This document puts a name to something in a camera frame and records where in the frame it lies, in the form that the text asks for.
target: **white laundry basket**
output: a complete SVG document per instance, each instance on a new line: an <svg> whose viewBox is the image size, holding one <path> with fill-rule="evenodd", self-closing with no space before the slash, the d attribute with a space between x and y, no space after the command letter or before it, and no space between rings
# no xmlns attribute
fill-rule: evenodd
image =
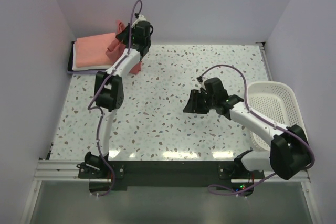
<svg viewBox="0 0 336 224"><path fill-rule="evenodd" d="M289 86L274 81L253 82L247 87L247 100L252 109L279 123L297 124L306 133L298 102ZM252 132L251 142L255 151L270 150L270 146Z"/></svg>

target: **perforated basket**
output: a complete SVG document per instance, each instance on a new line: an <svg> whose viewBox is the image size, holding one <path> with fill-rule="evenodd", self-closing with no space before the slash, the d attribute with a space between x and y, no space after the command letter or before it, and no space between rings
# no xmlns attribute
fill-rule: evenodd
<svg viewBox="0 0 336 224"><path fill-rule="evenodd" d="M288 126L297 124L306 132L299 104L289 86L274 81L253 82L247 87L247 100L252 109L272 120ZM255 151L270 150L270 146L252 132L251 142Z"/></svg>

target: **gray wall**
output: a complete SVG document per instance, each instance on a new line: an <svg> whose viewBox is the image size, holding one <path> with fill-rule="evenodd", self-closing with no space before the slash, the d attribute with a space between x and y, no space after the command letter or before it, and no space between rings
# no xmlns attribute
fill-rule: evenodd
<svg viewBox="0 0 336 224"><path fill-rule="evenodd" d="M0 223L18 223L68 88L72 32L56 0L0 0Z"/></svg>
<svg viewBox="0 0 336 224"><path fill-rule="evenodd" d="M57 0L77 37L129 22L135 0ZM143 0L154 42L251 44L266 41L290 0Z"/></svg>
<svg viewBox="0 0 336 224"><path fill-rule="evenodd" d="M316 154L310 175L324 223L335 217L335 17L335 0L291 0L266 43L272 75L293 88Z"/></svg>

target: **stack of folded cloth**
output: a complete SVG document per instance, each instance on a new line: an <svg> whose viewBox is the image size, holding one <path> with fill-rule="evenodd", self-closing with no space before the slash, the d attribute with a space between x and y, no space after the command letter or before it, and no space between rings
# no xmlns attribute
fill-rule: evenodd
<svg viewBox="0 0 336 224"><path fill-rule="evenodd" d="M117 33L120 33L125 25L117 21L117 28ZM116 39L115 33L78 38L72 43L68 73L95 74L108 69L121 57L125 47ZM137 74L140 70L141 62L130 73Z"/></svg>

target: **terrazzo surface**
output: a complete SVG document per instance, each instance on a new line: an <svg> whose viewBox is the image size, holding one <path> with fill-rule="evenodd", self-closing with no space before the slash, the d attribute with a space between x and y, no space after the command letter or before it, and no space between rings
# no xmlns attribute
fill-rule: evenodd
<svg viewBox="0 0 336 224"><path fill-rule="evenodd" d="M258 46L153 45L138 75L123 79L124 103L117 111L110 136L110 158L167 161L233 160L250 149L250 132L216 112L183 113L196 77L225 63L239 68L248 84L266 81ZM217 68L229 94L244 96L243 80L232 69ZM50 159L82 160L96 148L98 111L89 112L94 76L73 75Z"/></svg>

